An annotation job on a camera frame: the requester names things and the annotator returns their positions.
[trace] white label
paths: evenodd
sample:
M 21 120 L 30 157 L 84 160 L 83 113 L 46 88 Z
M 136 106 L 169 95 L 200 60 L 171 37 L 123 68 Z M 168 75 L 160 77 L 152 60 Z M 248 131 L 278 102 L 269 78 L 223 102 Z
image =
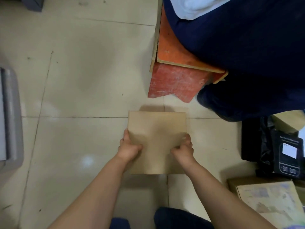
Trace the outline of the white label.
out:
M 296 159 L 296 151 L 297 149 L 291 145 L 283 143 L 283 154 L 286 154 L 292 158 Z

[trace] open cardboard flap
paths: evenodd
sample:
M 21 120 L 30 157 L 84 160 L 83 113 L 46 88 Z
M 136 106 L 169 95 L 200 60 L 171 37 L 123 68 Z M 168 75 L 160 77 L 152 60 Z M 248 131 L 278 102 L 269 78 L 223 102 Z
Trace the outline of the open cardboard flap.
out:
M 132 143 L 144 146 L 129 169 L 131 174 L 184 173 L 170 150 L 185 137 L 185 113 L 129 111 L 128 130 Z

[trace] brown cardboard box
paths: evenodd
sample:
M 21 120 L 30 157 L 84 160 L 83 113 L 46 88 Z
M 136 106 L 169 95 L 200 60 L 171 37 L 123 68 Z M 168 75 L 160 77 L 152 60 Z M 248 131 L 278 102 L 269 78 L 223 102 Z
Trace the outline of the brown cardboard box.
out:
M 184 173 L 170 150 L 179 146 L 185 137 L 185 113 L 129 111 L 128 130 L 131 141 L 144 146 L 130 167 L 130 173 Z
M 305 224 L 302 203 L 291 180 L 246 177 L 229 179 L 228 184 L 233 193 L 275 227 Z
M 286 111 L 272 115 L 276 130 L 297 132 L 305 126 L 305 114 L 301 110 Z

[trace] stain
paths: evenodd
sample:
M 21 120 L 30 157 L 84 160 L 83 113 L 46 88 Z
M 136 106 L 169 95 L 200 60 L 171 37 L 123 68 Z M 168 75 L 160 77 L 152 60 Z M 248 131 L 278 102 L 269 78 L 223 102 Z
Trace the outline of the stain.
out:
M 88 6 L 89 2 L 87 2 L 87 1 L 79 1 L 78 5 L 80 5 L 80 6 Z
M 5 207 L 2 208 L 2 210 L 5 210 L 5 209 L 7 209 L 7 208 L 9 208 L 9 207 L 11 207 L 11 206 L 12 206 L 12 205 L 5 206 Z

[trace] tile floor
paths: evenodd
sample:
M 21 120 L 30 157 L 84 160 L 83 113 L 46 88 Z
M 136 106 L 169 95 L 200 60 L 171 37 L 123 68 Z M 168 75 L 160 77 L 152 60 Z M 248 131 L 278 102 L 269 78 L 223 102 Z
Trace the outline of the tile floor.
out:
M 42 13 L 0 0 L 0 53 L 15 69 L 23 166 L 0 175 L 0 228 L 44 229 L 116 153 L 128 110 L 187 112 L 196 159 L 225 183 L 254 173 L 240 125 L 196 100 L 148 99 L 157 0 L 46 0 Z M 115 216 L 154 228 L 159 206 L 207 218 L 184 175 L 125 174 Z

